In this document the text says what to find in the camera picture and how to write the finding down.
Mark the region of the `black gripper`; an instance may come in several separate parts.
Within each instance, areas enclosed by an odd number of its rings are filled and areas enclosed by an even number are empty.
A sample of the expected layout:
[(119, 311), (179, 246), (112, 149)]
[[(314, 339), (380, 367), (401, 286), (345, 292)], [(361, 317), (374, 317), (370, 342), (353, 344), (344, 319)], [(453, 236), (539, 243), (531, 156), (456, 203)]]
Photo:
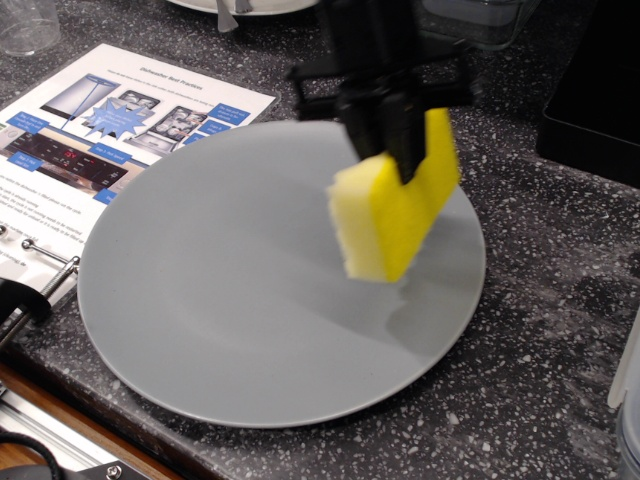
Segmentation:
[[(426, 156), (424, 110), (471, 105), (480, 95), (468, 45), (422, 33), (410, 1), (320, 1), (316, 12), (329, 53), (287, 74), (298, 118), (339, 116), (361, 160), (387, 150), (408, 184)], [(381, 127), (377, 99), (387, 93)]]

